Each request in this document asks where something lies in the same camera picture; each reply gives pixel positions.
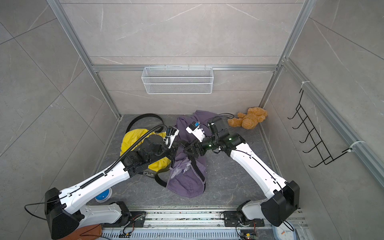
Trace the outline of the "yellow trousers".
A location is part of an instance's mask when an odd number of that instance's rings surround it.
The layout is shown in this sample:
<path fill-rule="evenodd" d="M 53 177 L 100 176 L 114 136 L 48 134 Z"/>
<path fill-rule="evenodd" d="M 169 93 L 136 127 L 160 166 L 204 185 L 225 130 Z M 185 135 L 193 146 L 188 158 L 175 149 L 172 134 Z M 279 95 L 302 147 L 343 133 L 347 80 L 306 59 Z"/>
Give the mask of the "yellow trousers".
<path fill-rule="evenodd" d="M 131 147 L 142 135 L 147 133 L 149 130 L 147 129 L 135 129 L 131 130 L 128 133 L 125 134 L 122 144 L 121 144 L 121 152 L 120 156 L 129 148 Z M 158 172 L 161 169 L 165 169 L 169 164 L 171 163 L 171 160 L 167 157 L 164 157 L 148 166 L 148 169 L 154 172 Z"/>

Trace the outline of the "purple garment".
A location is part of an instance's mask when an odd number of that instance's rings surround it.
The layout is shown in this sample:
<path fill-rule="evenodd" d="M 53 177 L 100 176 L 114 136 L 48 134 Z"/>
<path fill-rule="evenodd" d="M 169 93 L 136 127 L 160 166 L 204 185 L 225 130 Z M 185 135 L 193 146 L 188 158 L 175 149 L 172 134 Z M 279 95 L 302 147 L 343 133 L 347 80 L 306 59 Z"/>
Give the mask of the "purple garment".
<path fill-rule="evenodd" d="M 186 128 L 192 122 L 203 123 L 203 130 L 206 136 L 212 133 L 208 128 L 207 121 L 216 114 L 207 111 L 195 111 L 191 116 L 181 116 L 177 118 L 175 127 L 179 130 L 176 140 L 183 140 L 188 143 L 193 142 L 197 138 L 193 134 L 189 134 Z M 179 147 L 173 166 L 171 167 L 170 177 L 166 188 L 182 197 L 194 198 L 200 196 L 205 191 L 206 175 L 207 175 L 207 158 L 196 158 L 196 167 L 201 174 L 195 171 L 189 157 L 183 153 L 183 147 Z"/>

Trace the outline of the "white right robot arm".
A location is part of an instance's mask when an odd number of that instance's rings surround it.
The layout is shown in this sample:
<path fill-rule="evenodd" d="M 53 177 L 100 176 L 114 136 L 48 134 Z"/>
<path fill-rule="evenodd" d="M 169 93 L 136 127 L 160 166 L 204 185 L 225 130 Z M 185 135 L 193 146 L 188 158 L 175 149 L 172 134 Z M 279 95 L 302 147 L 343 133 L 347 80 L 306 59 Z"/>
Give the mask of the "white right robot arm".
<path fill-rule="evenodd" d="M 300 187 L 294 181 L 287 182 L 267 166 L 251 149 L 246 140 L 237 133 L 230 133 L 220 118 L 208 121 L 211 136 L 206 136 L 202 124 L 193 121 L 186 127 L 196 140 L 188 144 L 184 153 L 192 164 L 209 150 L 226 153 L 259 185 L 265 195 L 261 201 L 248 201 L 238 206 L 237 215 L 241 223 L 254 219 L 266 219 L 279 227 L 299 207 Z"/>

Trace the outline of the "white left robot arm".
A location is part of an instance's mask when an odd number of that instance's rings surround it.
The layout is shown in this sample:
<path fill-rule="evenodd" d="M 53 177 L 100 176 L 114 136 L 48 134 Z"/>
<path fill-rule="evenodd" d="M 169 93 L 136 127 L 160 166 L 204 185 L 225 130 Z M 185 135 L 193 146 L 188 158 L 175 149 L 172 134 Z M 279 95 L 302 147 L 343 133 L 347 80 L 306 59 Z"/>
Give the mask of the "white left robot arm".
<path fill-rule="evenodd" d="M 139 136 L 110 166 L 69 188 L 52 188 L 45 193 L 45 217 L 51 239 L 60 240 L 75 230 L 96 224 L 122 224 L 130 212 L 123 202 L 88 206 L 88 202 L 135 175 L 147 174 L 149 166 L 175 155 L 173 146 L 179 130 L 158 125 Z"/>

